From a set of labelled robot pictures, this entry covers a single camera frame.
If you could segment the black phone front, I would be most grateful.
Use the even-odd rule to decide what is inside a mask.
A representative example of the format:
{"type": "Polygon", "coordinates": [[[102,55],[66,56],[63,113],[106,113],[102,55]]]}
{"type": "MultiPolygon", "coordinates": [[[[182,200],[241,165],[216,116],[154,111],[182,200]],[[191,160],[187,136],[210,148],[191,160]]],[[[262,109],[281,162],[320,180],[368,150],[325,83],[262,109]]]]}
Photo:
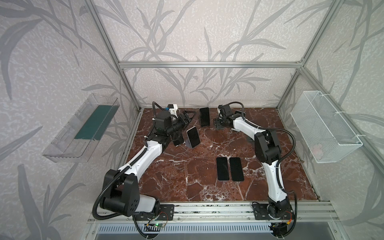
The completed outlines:
{"type": "Polygon", "coordinates": [[[216,158],[217,163],[217,176],[219,181],[228,181],[230,179],[229,176],[229,168],[228,168],[228,159],[226,157],[218,157],[216,158]]]}

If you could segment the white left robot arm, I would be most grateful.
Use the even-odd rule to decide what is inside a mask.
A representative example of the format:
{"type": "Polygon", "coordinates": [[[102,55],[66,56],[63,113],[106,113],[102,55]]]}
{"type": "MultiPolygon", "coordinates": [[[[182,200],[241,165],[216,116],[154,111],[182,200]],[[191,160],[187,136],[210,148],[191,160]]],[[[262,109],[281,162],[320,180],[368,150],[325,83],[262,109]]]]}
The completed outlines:
{"type": "Polygon", "coordinates": [[[118,216],[133,217],[140,214],[153,218],[160,214],[160,201],[151,196],[141,195],[139,181],[170,142],[175,146],[184,143],[183,131],[195,115],[195,111],[183,111],[176,116],[169,108],[154,114],[153,126],[145,138],[142,149],[118,170],[109,170],[106,173],[103,189],[92,208],[92,215],[96,220],[118,216]]]}

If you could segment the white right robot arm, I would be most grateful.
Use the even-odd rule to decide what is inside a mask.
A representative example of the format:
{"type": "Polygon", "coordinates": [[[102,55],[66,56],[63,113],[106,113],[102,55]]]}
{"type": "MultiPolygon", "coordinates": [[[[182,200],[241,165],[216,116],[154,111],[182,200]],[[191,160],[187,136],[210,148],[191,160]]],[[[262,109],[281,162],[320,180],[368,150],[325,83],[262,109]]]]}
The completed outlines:
{"type": "Polygon", "coordinates": [[[280,219],[285,212],[292,209],[288,192],[284,188],[280,164],[295,150],[295,137],[285,129],[261,127],[252,123],[245,116],[244,106],[242,106],[241,111],[233,112],[231,110],[231,104],[234,103],[218,106],[218,117],[214,121],[215,127],[217,129],[231,128],[254,140],[255,155],[264,168],[268,183],[269,204],[267,211],[272,219],[280,219]],[[282,156],[282,147],[277,131],[288,134],[292,139],[293,146],[284,156],[282,156]]]}

